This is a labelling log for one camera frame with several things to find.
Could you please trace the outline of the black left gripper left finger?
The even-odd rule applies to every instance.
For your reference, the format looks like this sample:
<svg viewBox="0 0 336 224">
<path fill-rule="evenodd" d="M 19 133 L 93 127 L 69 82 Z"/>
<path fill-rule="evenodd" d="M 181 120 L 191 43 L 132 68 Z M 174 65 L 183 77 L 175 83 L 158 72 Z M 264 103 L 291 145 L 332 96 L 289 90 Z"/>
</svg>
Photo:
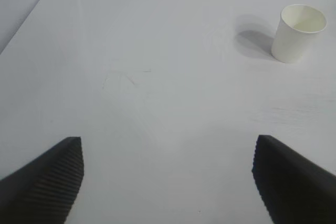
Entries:
<svg viewBox="0 0 336 224">
<path fill-rule="evenodd" d="M 1 179 L 1 223 L 65 223 L 84 177 L 80 137 L 67 137 Z"/>
</svg>

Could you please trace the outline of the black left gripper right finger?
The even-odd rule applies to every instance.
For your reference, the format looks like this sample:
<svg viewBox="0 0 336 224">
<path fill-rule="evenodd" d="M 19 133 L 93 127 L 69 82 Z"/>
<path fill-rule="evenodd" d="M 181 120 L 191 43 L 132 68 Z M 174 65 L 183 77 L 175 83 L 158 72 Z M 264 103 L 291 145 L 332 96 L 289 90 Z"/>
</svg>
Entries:
<svg viewBox="0 0 336 224">
<path fill-rule="evenodd" d="M 259 135 L 253 178 L 273 223 L 335 223 L 335 175 L 270 135 Z"/>
</svg>

